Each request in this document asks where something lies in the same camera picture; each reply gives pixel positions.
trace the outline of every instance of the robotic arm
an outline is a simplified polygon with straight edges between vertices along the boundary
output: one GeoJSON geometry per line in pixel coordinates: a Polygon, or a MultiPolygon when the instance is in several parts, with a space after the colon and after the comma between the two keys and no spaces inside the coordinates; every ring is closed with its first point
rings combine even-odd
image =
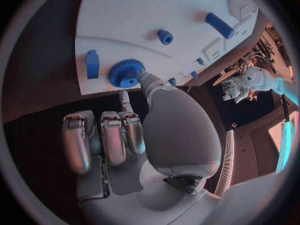
{"type": "Polygon", "coordinates": [[[248,96],[250,90],[269,91],[272,89],[279,95],[286,95],[299,106],[297,88],[294,84],[256,66],[249,67],[242,76],[232,77],[222,82],[222,89],[224,101],[234,99],[235,103],[239,103],[248,96]]]}

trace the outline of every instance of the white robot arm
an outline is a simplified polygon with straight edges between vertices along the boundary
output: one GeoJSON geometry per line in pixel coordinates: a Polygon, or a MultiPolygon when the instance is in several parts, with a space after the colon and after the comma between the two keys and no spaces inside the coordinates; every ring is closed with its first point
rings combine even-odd
{"type": "Polygon", "coordinates": [[[231,77],[222,82],[222,89],[224,101],[234,99],[235,103],[239,103],[248,96],[249,91],[269,91],[272,89],[279,95],[286,95],[299,106],[297,88],[294,84],[256,66],[249,67],[242,76],[231,77]]]}

